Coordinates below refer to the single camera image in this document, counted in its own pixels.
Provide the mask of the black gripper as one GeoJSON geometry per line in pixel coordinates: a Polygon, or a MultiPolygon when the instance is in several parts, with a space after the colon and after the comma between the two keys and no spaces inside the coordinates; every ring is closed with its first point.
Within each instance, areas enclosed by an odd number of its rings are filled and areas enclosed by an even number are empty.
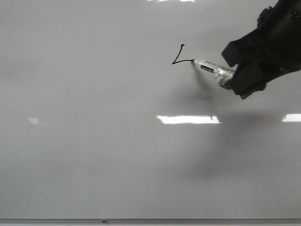
{"type": "Polygon", "coordinates": [[[257,27],[222,51],[228,66],[238,64],[230,87],[246,99],[266,82],[301,68],[301,2],[280,0],[259,15],[257,27]]]}

